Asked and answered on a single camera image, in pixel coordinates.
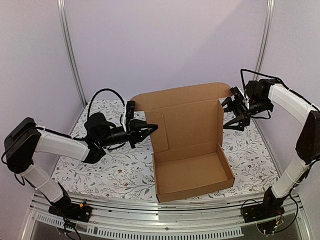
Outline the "brown cardboard box sheet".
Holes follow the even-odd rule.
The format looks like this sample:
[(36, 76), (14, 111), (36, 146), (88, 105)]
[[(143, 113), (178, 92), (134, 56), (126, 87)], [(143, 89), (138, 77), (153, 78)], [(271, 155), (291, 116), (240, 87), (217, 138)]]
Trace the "brown cardboard box sheet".
[(226, 83), (171, 88), (133, 97), (136, 110), (158, 126), (150, 135), (155, 192), (160, 203), (231, 188), (235, 176), (223, 150), (221, 98)]

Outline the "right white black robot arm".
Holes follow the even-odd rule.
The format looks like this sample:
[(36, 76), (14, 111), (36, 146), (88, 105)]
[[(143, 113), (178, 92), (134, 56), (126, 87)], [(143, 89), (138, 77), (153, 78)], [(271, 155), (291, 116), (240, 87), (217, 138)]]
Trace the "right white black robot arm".
[(271, 113), (275, 106), (292, 117), (291, 136), (297, 137), (292, 160), (281, 177), (266, 190), (258, 208), (262, 218), (269, 218), (320, 159), (320, 109), (278, 78), (251, 80), (243, 90), (232, 87), (230, 91), (231, 96), (222, 106), (226, 113), (233, 113), (234, 118), (223, 125), (224, 129), (243, 131), (259, 113)]

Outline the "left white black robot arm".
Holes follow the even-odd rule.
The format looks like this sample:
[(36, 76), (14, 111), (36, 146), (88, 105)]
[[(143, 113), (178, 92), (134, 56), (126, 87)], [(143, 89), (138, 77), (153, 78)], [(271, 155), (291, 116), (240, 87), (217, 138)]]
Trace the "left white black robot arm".
[(157, 124), (133, 118), (126, 123), (126, 127), (116, 126), (107, 121), (101, 112), (91, 115), (84, 127), (86, 136), (76, 138), (38, 126), (33, 118), (27, 117), (4, 140), (2, 163), (15, 176), (21, 176), (22, 185), (29, 183), (39, 190), (63, 217), (70, 217), (76, 204), (71, 202), (58, 182), (34, 163), (34, 153), (54, 154), (95, 164), (117, 144), (129, 143), (131, 148), (135, 148), (137, 143), (158, 129)]

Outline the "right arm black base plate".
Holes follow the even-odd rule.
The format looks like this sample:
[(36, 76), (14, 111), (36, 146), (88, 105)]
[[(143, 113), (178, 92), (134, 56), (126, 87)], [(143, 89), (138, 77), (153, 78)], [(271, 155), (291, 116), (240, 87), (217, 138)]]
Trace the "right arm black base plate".
[(251, 223), (282, 215), (285, 213), (285, 210), (282, 206), (267, 209), (262, 204), (253, 204), (243, 206), (240, 213), (245, 223)]

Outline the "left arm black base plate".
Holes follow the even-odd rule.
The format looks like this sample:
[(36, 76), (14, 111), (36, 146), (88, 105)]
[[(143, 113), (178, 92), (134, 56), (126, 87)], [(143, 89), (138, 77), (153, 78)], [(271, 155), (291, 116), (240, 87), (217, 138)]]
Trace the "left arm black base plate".
[(66, 217), (70, 220), (80, 221), (88, 223), (93, 208), (87, 204), (72, 203), (72, 202), (62, 202), (58, 201), (52, 203), (49, 207), (48, 212), (52, 215)]

